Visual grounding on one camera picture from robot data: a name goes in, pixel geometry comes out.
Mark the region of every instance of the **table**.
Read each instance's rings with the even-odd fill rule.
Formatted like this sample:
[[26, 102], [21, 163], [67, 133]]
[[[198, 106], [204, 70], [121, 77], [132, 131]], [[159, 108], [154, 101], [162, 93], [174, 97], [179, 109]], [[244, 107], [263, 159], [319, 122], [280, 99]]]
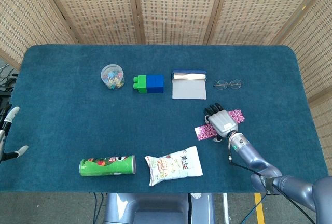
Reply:
[[[100, 72], [123, 68], [125, 86], [109, 90]], [[207, 100], [173, 100], [171, 72], [207, 72]], [[163, 74], [164, 94], [139, 94], [138, 74]], [[214, 80], [242, 79], [218, 91]], [[1, 163], [0, 190], [99, 192], [251, 192], [250, 172], [228, 165], [226, 143], [198, 141], [204, 108], [241, 109], [239, 131], [283, 174], [314, 182], [327, 175], [295, 54], [287, 46], [38, 45], [25, 54], [12, 94], [20, 106]], [[149, 186], [145, 155], [197, 146], [203, 176]], [[136, 155], [136, 175], [81, 177], [83, 158]], [[235, 154], [235, 162], [241, 159]]]

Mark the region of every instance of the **eyeglasses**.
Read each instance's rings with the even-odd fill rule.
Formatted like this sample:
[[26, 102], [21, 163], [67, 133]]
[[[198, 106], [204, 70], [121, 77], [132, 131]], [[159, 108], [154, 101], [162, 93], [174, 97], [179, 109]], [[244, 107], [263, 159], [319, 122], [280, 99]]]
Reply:
[[240, 87], [242, 87], [242, 81], [236, 79], [228, 83], [224, 80], [219, 80], [215, 81], [213, 86], [216, 87], [218, 90], [223, 90], [226, 88], [239, 89]]

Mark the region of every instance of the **yellow floor tape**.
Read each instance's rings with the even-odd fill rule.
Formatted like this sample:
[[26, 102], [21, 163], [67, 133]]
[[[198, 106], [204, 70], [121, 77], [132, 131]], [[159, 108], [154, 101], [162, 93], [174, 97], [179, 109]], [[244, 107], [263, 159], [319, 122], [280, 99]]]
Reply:
[[[261, 200], [261, 194], [255, 193], [255, 204], [257, 205]], [[264, 222], [264, 213], [263, 213], [263, 204], [260, 203], [256, 207], [256, 214], [257, 214], [257, 224], [265, 224]]]

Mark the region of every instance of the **blue toy block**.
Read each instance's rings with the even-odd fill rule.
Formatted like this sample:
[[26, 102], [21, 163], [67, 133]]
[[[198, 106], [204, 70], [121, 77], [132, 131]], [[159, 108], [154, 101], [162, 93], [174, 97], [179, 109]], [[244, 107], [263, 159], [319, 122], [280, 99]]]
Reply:
[[163, 75], [146, 75], [147, 93], [163, 93], [164, 92], [164, 76]]

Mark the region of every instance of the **green toy block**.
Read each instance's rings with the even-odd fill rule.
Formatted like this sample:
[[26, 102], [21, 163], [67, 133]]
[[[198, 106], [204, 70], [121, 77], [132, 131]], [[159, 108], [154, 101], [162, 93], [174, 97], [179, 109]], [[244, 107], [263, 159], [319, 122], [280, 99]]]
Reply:
[[134, 89], [137, 89], [139, 93], [147, 93], [146, 90], [146, 75], [138, 75], [134, 77]]

